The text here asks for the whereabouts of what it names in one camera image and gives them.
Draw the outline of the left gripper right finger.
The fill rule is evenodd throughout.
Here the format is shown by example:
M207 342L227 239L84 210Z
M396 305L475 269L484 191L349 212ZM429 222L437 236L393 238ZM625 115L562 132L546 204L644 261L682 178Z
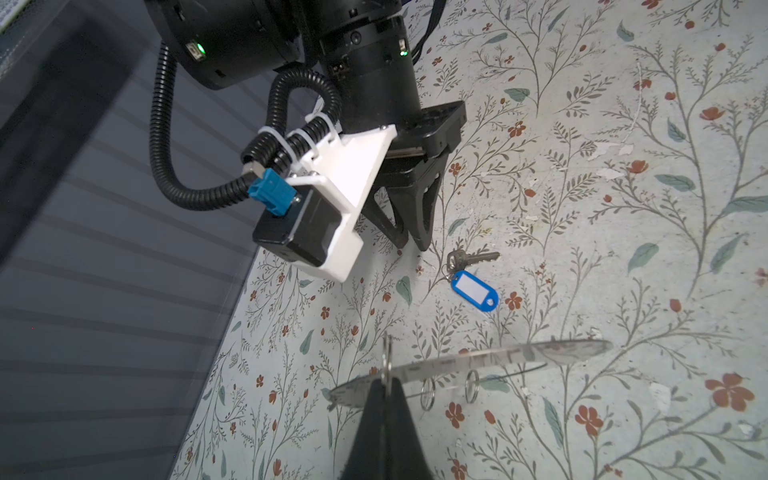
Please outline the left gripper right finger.
M384 400L384 479L432 479L399 379L391 380Z

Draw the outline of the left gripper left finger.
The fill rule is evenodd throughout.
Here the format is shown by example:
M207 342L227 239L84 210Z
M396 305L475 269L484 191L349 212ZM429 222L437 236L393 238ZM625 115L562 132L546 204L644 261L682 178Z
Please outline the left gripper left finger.
M384 386L375 380L369 389L362 418L341 479L384 478Z

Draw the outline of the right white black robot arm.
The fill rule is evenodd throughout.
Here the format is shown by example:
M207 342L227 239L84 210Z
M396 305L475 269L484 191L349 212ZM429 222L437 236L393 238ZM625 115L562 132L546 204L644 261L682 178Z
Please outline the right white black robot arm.
M254 199L265 213L254 231L262 248L320 263L341 211L312 187L289 187L290 165L339 126L360 134L394 126L396 137L362 214L395 246L427 250L449 154L461 140L466 107L423 107L411 44L398 1L150 1L161 38L150 114L153 178L173 204L191 211L224 209ZM244 172L225 184L193 189L171 160L176 72L184 68L219 90L271 70L266 129L245 147Z

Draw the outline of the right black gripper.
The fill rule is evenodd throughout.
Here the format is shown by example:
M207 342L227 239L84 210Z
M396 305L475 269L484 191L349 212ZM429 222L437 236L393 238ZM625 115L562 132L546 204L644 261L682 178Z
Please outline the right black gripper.
M397 125L383 162L383 170L393 175L389 195L374 188L361 213L398 249L407 245L409 235L420 251L429 249L449 153L460 144L466 121L466 104L459 100L424 108ZM379 193L390 200L393 219L377 202Z

